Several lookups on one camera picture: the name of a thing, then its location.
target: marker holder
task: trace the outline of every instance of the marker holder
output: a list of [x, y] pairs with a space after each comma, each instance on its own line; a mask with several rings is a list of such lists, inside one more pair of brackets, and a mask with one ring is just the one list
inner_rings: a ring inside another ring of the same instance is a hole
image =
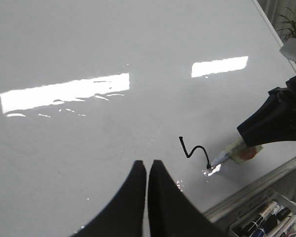
[[284, 197], [283, 195], [281, 195], [279, 193], [274, 193], [272, 196], [270, 196], [268, 199], [263, 201], [257, 207], [255, 207], [250, 212], [248, 212], [247, 214], [245, 214], [244, 216], [242, 216], [241, 218], [236, 220], [234, 223], [232, 223], [229, 226], [228, 236], [230, 236], [230, 237], [240, 237], [239, 235], [237, 235], [233, 231], [233, 229], [236, 228], [236, 227], [239, 227], [239, 226], [244, 227], [248, 223], [250, 223], [252, 221], [252, 219], [255, 218], [256, 215], [258, 215], [259, 211], [263, 208], [263, 206], [270, 203], [272, 201], [272, 199], [276, 199], [282, 206], [288, 207], [291, 210], [292, 213], [296, 213], [296, 203], [295, 202], [288, 200], [286, 197]]

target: white glossy surface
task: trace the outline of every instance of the white glossy surface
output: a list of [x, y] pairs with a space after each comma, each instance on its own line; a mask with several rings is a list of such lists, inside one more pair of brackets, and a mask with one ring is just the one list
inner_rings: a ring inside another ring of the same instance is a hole
[[233, 142], [295, 75], [279, 48], [251, 0], [0, 0], [0, 237], [73, 234], [136, 159], [148, 172], [163, 160], [205, 211], [294, 157], [296, 142], [269, 144], [209, 175], [203, 151], [187, 159], [179, 141], [211, 159]]

